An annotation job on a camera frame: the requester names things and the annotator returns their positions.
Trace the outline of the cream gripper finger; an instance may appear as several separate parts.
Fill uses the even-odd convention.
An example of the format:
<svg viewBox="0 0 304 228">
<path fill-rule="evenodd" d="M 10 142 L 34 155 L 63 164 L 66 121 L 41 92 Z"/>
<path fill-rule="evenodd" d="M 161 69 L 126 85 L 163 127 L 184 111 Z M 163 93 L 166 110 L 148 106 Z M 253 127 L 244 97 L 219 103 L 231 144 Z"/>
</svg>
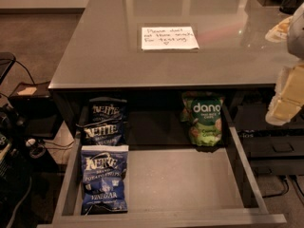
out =
<svg viewBox="0 0 304 228">
<path fill-rule="evenodd" d="M 278 96 L 274 96 L 268 106 L 265 121 L 268 124 L 282 126 L 289 123 L 300 109 L 300 106 L 283 101 Z"/>
<path fill-rule="evenodd" d="M 304 65 L 282 68 L 276 80 L 275 92 L 282 100 L 304 105 Z"/>
</svg>

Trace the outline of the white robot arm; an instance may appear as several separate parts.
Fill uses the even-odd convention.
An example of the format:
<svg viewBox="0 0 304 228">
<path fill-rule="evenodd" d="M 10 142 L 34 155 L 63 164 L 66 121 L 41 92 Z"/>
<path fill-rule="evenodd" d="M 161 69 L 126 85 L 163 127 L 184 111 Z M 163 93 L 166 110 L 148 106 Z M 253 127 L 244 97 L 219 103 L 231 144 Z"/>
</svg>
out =
<svg viewBox="0 0 304 228">
<path fill-rule="evenodd" d="M 284 125 L 304 106 L 304 4 L 294 14 L 267 32 L 265 39 L 270 42 L 287 42 L 287 50 L 299 59 L 294 67 L 280 70 L 265 121 L 272 125 Z"/>
</svg>

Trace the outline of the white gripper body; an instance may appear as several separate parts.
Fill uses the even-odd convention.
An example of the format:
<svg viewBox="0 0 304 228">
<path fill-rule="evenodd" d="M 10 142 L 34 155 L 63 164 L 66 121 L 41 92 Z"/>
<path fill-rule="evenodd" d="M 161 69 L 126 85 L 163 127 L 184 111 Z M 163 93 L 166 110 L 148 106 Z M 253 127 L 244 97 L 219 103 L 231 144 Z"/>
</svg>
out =
<svg viewBox="0 0 304 228">
<path fill-rule="evenodd" d="M 287 39 L 287 33 L 291 20 L 292 16 L 283 19 L 266 33 L 265 39 L 274 43 L 285 41 Z"/>
</svg>

